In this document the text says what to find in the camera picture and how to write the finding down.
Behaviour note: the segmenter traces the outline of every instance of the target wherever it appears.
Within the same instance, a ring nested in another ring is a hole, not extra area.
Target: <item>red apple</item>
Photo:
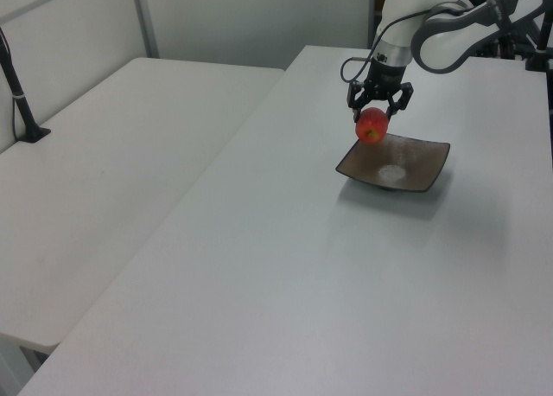
[[[368,108],[361,113],[355,125],[355,133],[362,143],[377,144],[385,137],[388,122],[388,117],[381,110]]]

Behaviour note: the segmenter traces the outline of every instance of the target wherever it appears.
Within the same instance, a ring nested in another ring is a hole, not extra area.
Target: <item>table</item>
[[[51,352],[282,71],[136,59],[0,156],[0,335]]]
[[[334,171],[364,53],[303,50],[22,396],[550,393],[544,75],[409,66],[390,132],[452,149],[392,193]]]

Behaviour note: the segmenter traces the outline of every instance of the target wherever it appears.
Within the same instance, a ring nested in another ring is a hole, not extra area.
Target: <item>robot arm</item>
[[[388,118],[407,107],[413,88],[401,82],[413,58],[429,72],[452,72],[482,44],[551,9],[553,0],[488,0],[476,8],[468,0],[386,0],[369,74],[349,85],[354,120],[372,100],[389,102]]]

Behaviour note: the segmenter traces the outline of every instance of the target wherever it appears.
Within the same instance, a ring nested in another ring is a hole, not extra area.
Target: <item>white wall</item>
[[[145,56],[134,0],[53,0],[2,28],[38,123]],[[0,152],[13,143],[10,95],[0,73]]]
[[[162,58],[286,68],[307,44],[366,48],[370,0],[147,0]]]

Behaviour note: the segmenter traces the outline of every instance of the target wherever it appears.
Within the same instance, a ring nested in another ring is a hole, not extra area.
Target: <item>black cable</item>
[[[342,63],[342,66],[340,68],[340,77],[342,78],[342,80],[346,83],[353,83],[355,80],[357,80],[359,78],[359,76],[365,71],[367,65],[369,64],[369,62],[371,61],[371,58],[372,58],[372,54],[374,53],[374,50],[377,48],[377,45],[380,43],[380,41],[382,40],[382,37],[384,36],[384,34],[386,33],[386,31],[388,31],[388,29],[393,26],[394,24],[398,24],[399,22],[404,22],[405,20],[409,20],[410,18],[415,18],[415,17],[419,17],[419,16],[424,16],[425,14],[428,14],[432,9],[429,9],[429,10],[424,10],[424,11],[419,11],[417,13],[413,13],[409,16],[405,16],[405,17],[401,17],[401,18],[398,18],[397,20],[394,20],[393,22],[391,22],[390,24],[388,24],[384,30],[382,30],[382,33],[380,33],[378,35],[378,38],[377,40],[374,42],[374,45],[372,46],[372,49],[371,49],[371,53],[369,53],[369,56],[366,58],[365,60],[365,63],[363,64],[363,67],[358,71],[358,73],[353,76],[352,79],[348,80],[346,79],[346,77],[344,76],[344,68],[346,67],[347,63],[349,63],[350,61],[354,61],[355,58],[353,57],[350,57],[349,59],[347,59],[346,61],[344,61],[344,63]],[[467,11],[470,11],[472,9],[465,9],[465,10],[457,10],[455,13],[458,13],[458,14],[462,14],[462,13],[465,13]],[[451,12],[452,10],[451,9],[444,9],[442,11],[438,11],[437,13],[434,14],[434,16],[437,16],[438,14],[441,14],[441,13],[444,13],[444,12]]]
[[[16,99],[11,99],[11,132],[14,134],[14,139],[19,141],[19,138],[17,138],[17,132],[16,132]]]
[[[6,46],[6,50],[8,50],[8,56],[11,61],[10,44],[8,43],[8,39],[6,39],[6,36],[4,35],[1,27],[0,27],[0,38],[4,42],[4,45]],[[16,99],[13,97],[13,95],[11,97],[11,132],[16,142],[19,141],[19,138],[17,138],[17,132],[16,132]]]
[[[8,39],[6,39],[6,36],[4,35],[3,30],[2,30],[1,27],[0,27],[0,37],[2,37],[2,41],[6,45],[6,48],[8,49],[8,56],[10,57],[10,60],[11,60],[10,44],[8,43]]]

